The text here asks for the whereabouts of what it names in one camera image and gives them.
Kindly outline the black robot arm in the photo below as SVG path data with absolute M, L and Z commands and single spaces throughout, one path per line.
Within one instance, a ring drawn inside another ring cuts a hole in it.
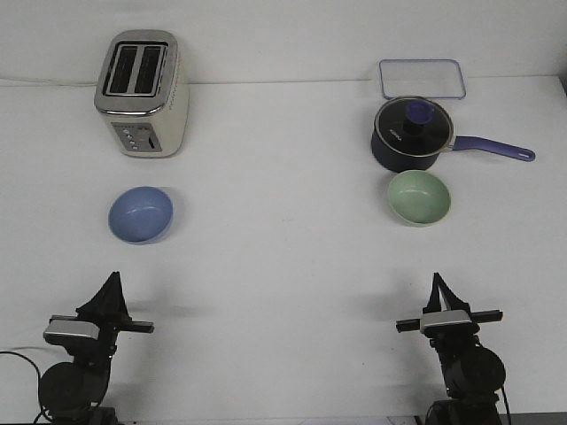
M 38 387 L 40 406 L 53 424 L 118 424 L 116 410 L 102 405 L 121 332 L 150 334 L 154 324 L 133 320 L 120 273 L 112 272 L 76 315 L 53 315 L 43 332 L 46 343 L 72 357 L 48 368 Z
M 504 390 L 505 366 L 495 352 L 480 343 L 478 332 L 482 323 L 502 318 L 500 310 L 472 311 L 436 272 L 422 315 L 395 323 L 400 333 L 420 332 L 439 358 L 447 397 L 431 404 L 426 424 L 501 423 L 496 392 Z

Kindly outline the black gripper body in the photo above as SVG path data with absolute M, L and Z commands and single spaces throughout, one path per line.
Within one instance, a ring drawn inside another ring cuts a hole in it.
M 99 329 L 98 340 L 68 338 L 59 340 L 55 344 L 66 349 L 69 354 L 96 354 L 115 353 L 115 343 L 120 332 L 132 332 L 150 334 L 154 331 L 154 323 L 151 321 L 120 321 L 113 317 L 80 317 L 79 315 L 52 315 L 49 324 L 53 320 L 87 321 L 96 324 Z
M 395 328 L 399 333 L 419 331 L 419 320 L 422 316 L 423 313 L 417 318 L 396 321 Z M 501 321 L 503 319 L 503 311 L 478 311 L 469 313 L 469 316 L 472 320 L 471 324 L 438 328 L 432 332 L 428 332 L 424 336 L 431 340 L 431 345 L 433 347 L 441 345 L 441 340 L 447 340 L 447 344 L 454 345 L 479 345 L 478 332 L 480 330 L 480 325 L 483 323 Z

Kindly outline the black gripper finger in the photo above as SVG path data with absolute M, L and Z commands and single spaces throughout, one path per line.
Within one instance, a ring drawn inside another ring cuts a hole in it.
M 445 302 L 447 310 L 461 310 L 470 313 L 470 305 L 458 298 L 448 287 L 443 279 L 439 281 L 439 292 Z
M 120 273 L 112 272 L 96 295 L 77 307 L 80 317 L 113 317 L 120 313 Z
M 117 297 L 117 314 L 120 317 L 120 321 L 132 321 L 128 313 L 128 308 L 123 295 L 123 288 L 121 284 L 120 274 L 116 274 L 116 297 Z
M 433 274 L 431 293 L 427 305 L 423 308 L 423 314 L 439 313 L 441 311 L 441 303 L 439 297 L 439 280 L 441 276 L 438 272 Z

